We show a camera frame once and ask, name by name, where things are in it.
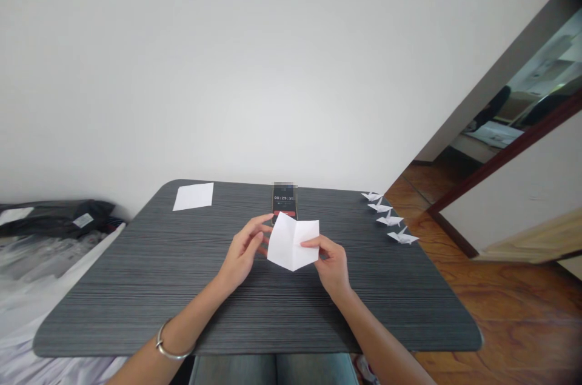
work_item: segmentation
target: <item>origami crane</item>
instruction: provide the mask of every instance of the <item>origami crane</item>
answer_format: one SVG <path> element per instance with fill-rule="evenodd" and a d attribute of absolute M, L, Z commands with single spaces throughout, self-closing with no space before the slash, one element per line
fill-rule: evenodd
<path fill-rule="evenodd" d="M 404 231 L 406 230 L 406 226 L 404 229 L 401 230 L 399 233 L 396 232 L 389 232 L 388 235 L 397 240 L 400 244 L 412 244 L 418 238 L 412 235 L 406 235 Z"/>
<path fill-rule="evenodd" d="M 369 192 L 368 194 L 362 193 L 362 196 L 366 197 L 368 199 L 368 201 L 376 201 L 379 198 L 382 198 L 382 196 L 380 194 L 376 194 L 373 192 Z"/>
<path fill-rule="evenodd" d="M 371 207 L 372 209 L 375 209 L 376 213 L 381 213 L 381 212 L 386 212 L 386 211 L 392 210 L 392 206 L 386 206 L 386 205 L 382 204 L 382 199 L 378 200 L 378 202 L 376 204 L 370 203 L 368 206 Z"/>
<path fill-rule="evenodd" d="M 379 221 L 381 223 L 384 223 L 387 226 L 395 226 L 395 225 L 399 225 L 400 226 L 400 222 L 404 218 L 403 217 L 392 217 L 392 216 L 390 216 L 390 214 L 392 214 L 392 208 L 390 206 L 388 206 L 388 208 L 390 208 L 388 210 L 388 215 L 386 215 L 385 217 L 380 217 L 376 221 Z"/>

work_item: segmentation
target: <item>smartphone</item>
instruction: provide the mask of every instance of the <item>smartphone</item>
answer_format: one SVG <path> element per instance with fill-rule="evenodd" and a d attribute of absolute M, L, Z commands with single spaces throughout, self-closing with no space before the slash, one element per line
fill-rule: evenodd
<path fill-rule="evenodd" d="M 273 213 L 271 219 L 274 225 L 279 212 L 289 215 L 295 220 L 297 215 L 297 187 L 292 182 L 275 182 L 273 185 Z"/>

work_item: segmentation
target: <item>table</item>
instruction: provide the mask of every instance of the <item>table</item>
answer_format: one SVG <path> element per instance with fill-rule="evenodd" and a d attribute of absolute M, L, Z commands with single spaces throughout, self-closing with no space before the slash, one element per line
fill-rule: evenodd
<path fill-rule="evenodd" d="M 162 186 L 43 322 L 42 357 L 131 355 L 216 275 L 232 236 L 271 211 L 272 187 L 214 182 L 212 206 L 172 211 Z M 409 350 L 478 350 L 477 325 L 418 242 L 398 244 L 355 191 L 298 188 L 300 219 L 346 249 L 353 289 Z M 360 352 L 313 265 L 289 272 L 257 256 L 195 354 Z"/>

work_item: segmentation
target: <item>hand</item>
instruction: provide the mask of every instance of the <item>hand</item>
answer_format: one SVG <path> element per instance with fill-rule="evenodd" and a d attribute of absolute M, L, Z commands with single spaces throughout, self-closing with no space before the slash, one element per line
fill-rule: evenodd
<path fill-rule="evenodd" d="M 352 290 L 350 278 L 347 274 L 347 257 L 344 248 L 326 236 L 320 235 L 301 243 L 302 247 L 319 247 L 319 259 L 315 261 L 315 268 L 319 273 L 319 280 L 332 300 L 345 295 Z"/>
<path fill-rule="evenodd" d="M 229 251 L 217 276 L 230 291 L 234 291 L 247 278 L 253 267 L 256 252 L 267 256 L 267 249 L 261 247 L 261 243 L 269 243 L 264 234 L 271 233 L 273 228 L 263 223 L 271 218 L 273 214 L 251 218 L 232 238 Z"/>

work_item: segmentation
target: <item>baseboard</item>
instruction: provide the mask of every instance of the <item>baseboard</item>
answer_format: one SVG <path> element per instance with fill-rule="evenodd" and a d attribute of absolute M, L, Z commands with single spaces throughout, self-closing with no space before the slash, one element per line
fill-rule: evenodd
<path fill-rule="evenodd" d="M 432 161 L 412 161 L 410 165 L 418 165 L 423 167 L 430 167 L 432 165 Z"/>
<path fill-rule="evenodd" d="M 450 236 L 453 242 L 459 246 L 459 249 L 467 255 L 469 259 L 473 259 L 479 256 L 479 252 L 475 250 L 473 246 L 467 241 L 467 239 L 462 236 L 454 226 L 447 221 L 445 217 L 443 217 L 440 212 L 432 213 L 430 212 L 430 208 L 428 213 L 431 217 L 435 220 L 435 222 L 444 230 L 444 232 Z"/>

